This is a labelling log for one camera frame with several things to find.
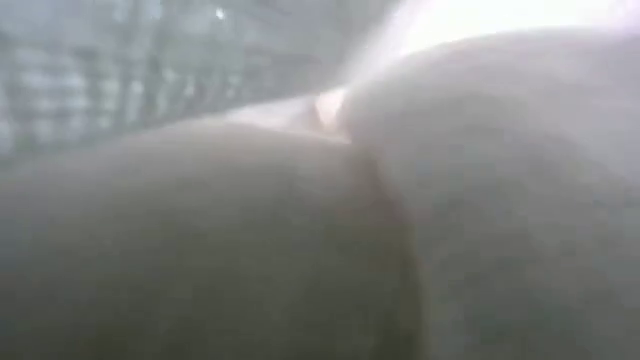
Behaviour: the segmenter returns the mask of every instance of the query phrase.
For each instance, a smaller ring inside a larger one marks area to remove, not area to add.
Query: bright light
[[[443,42],[510,30],[600,26],[620,0],[433,0],[412,22],[402,54]]]
[[[216,9],[216,17],[220,20],[224,20],[224,18],[227,17],[227,14],[225,14],[224,10],[222,10],[221,8],[217,8]]]
[[[338,123],[336,115],[342,107],[342,101],[346,95],[347,90],[345,88],[335,89],[316,97],[315,108],[316,114],[322,123],[325,130],[336,131],[338,129]]]

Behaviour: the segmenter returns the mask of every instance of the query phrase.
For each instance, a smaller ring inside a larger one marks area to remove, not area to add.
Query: skin
[[[412,227],[432,359],[640,357],[640,41],[494,35],[355,86]]]
[[[189,121],[0,174],[0,358],[418,359],[375,171],[343,143]]]

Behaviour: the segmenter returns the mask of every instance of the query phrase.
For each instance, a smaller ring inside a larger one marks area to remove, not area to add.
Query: blurry background
[[[393,0],[0,0],[0,165],[337,84]]]
[[[345,84],[411,52],[524,27],[633,31],[638,9],[632,0],[0,0],[0,167],[211,114],[335,129]]]

